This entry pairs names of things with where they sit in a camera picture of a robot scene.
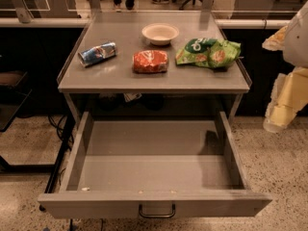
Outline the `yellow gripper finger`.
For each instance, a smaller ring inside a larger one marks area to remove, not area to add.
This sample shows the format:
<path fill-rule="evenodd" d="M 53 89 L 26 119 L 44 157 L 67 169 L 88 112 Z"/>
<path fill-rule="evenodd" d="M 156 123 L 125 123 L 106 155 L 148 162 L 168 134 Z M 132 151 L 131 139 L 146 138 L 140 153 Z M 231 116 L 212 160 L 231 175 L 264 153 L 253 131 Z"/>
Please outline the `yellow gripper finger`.
<path fill-rule="evenodd" d="M 279 29 L 262 43 L 262 47 L 269 51 L 283 51 L 285 48 L 284 41 L 286 30 L 286 26 Z"/>
<path fill-rule="evenodd" d="M 288 75 L 279 73 L 270 95 L 263 127 L 271 133 L 286 129 L 308 104 L 308 68 L 296 67 Z"/>

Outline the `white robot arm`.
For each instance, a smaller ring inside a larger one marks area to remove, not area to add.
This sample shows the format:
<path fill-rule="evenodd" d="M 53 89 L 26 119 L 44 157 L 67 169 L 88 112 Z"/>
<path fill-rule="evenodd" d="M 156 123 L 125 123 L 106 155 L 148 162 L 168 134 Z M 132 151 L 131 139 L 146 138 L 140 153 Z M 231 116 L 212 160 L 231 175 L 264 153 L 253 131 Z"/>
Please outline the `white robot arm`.
<path fill-rule="evenodd" d="M 279 133 L 308 104 L 308 2 L 288 25 L 267 38 L 262 47 L 281 50 L 284 61 L 295 67 L 291 73 L 277 76 L 265 113 L 264 129 Z"/>

